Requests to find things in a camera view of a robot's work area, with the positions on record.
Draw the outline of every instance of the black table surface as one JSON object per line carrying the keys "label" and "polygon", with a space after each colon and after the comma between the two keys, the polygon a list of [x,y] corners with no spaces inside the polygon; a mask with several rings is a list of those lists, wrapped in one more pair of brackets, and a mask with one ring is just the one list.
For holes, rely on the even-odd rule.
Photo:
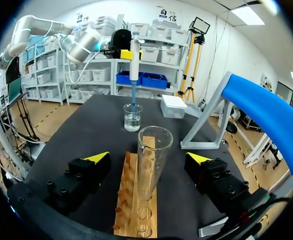
{"label": "black table surface", "polygon": [[[76,212],[68,217],[82,225],[112,234],[117,205],[117,192],[126,151],[136,153],[137,132],[124,129],[123,106],[130,102],[123,96],[94,95],[70,116],[51,137],[29,171],[26,182],[34,180],[46,184],[62,175],[68,162],[110,152],[111,171],[95,195],[89,195]],[[184,170],[185,154],[191,152],[208,158],[220,158],[238,179],[243,177],[224,145],[216,150],[182,150],[180,141],[196,122],[185,115],[184,119],[164,118],[160,101],[138,98],[142,105],[141,128],[155,125],[168,129],[174,141],[157,184],[157,235],[199,239],[198,228],[220,220],[220,213],[205,194],[200,194]],[[211,142],[215,130],[206,122],[194,141]]]}

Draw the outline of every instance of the metal stand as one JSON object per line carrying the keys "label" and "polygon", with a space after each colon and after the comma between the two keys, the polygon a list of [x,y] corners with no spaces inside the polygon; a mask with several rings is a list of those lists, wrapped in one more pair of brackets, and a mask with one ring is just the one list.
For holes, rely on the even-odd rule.
{"label": "metal stand", "polygon": [[[223,77],[222,81],[218,85],[216,91],[214,92],[210,102],[207,104],[204,112],[201,114],[201,118],[199,118],[194,126],[191,128],[190,132],[185,136],[185,138],[180,142],[181,149],[218,149],[220,147],[220,143],[222,141],[224,132],[226,130],[229,116],[231,114],[231,109],[233,103],[228,99],[222,97],[222,91],[228,84],[231,73],[228,72]],[[213,142],[192,142],[194,136],[201,129],[203,124],[209,119],[210,115],[213,113],[218,104],[224,100],[224,110],[223,110],[223,118],[221,123],[220,131],[218,132],[215,141]]]}

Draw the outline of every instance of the blue padded bar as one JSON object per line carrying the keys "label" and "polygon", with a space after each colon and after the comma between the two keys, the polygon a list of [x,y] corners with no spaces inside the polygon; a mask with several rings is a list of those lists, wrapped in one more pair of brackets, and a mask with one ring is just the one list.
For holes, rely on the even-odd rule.
{"label": "blue padded bar", "polygon": [[293,108],[263,87],[234,74],[222,96],[243,110],[265,131],[293,174]]}

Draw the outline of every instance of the glass cylinder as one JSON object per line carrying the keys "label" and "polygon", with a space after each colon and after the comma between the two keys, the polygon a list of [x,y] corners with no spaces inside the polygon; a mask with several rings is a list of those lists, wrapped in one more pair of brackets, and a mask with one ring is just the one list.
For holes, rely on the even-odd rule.
{"label": "glass cylinder", "polygon": [[141,201],[151,198],[172,143],[171,132],[163,127],[147,126],[138,133],[137,195]]}
{"label": "glass cylinder", "polygon": [[124,128],[128,132],[136,132],[140,129],[142,106],[139,104],[126,104],[124,110]]}

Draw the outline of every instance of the robotic arm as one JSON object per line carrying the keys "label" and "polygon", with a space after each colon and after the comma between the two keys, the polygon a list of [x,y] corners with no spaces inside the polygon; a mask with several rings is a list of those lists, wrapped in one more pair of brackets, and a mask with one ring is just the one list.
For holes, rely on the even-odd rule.
{"label": "robotic arm", "polygon": [[0,69],[6,69],[9,62],[28,47],[30,35],[56,35],[67,58],[74,63],[82,63],[95,46],[103,41],[103,37],[94,29],[88,28],[76,39],[70,35],[73,26],[26,15],[20,18],[13,31],[11,42],[0,54]]}

